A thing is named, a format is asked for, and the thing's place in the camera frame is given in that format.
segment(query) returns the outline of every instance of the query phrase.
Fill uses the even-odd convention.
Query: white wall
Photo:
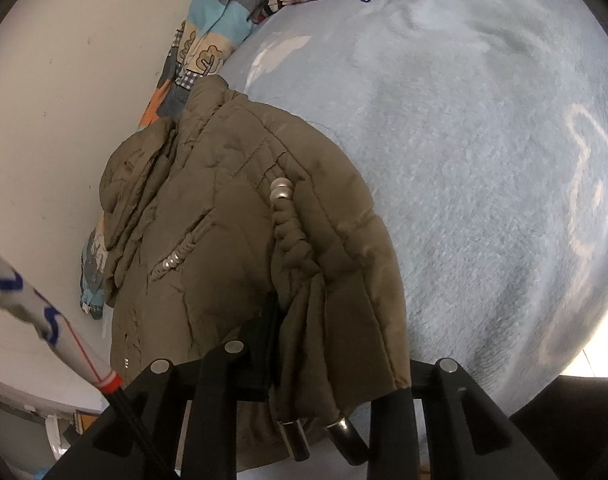
[[[19,0],[0,27],[0,253],[107,357],[101,323],[78,307],[80,253],[104,165],[135,130],[189,3]],[[92,387],[3,312],[1,385],[101,409]]]

